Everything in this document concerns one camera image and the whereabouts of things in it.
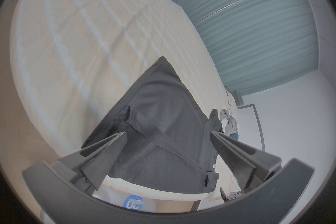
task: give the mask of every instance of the blue circular logo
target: blue circular logo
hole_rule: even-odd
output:
[[[144,205],[144,200],[140,196],[131,195],[124,201],[123,207],[131,210],[139,211]]]

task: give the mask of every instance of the bed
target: bed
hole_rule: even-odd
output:
[[[130,86],[165,56],[205,115],[233,96],[183,9],[170,0],[19,0],[10,31],[15,87],[33,125],[60,156],[80,149]],[[229,193],[233,175],[217,159],[213,193],[153,192],[106,177],[103,187],[161,200]]]

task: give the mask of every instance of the brown floor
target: brown floor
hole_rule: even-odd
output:
[[[22,171],[42,159],[51,164],[59,156],[30,122],[15,89],[9,56],[9,34],[18,1],[11,0],[0,18],[0,164],[7,184],[18,199],[40,218],[41,208],[27,188]],[[193,203],[156,201],[160,213],[188,212]]]

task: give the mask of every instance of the teal curtain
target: teal curtain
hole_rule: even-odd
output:
[[[230,91],[259,92],[317,69],[308,0],[242,0],[215,14],[238,0],[172,1],[195,25]]]

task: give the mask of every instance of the black fabric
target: black fabric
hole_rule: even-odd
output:
[[[162,56],[126,92],[83,147],[126,131],[127,143],[112,178],[175,193],[208,193],[216,187],[217,152],[211,131],[222,130],[217,110],[207,118]]]

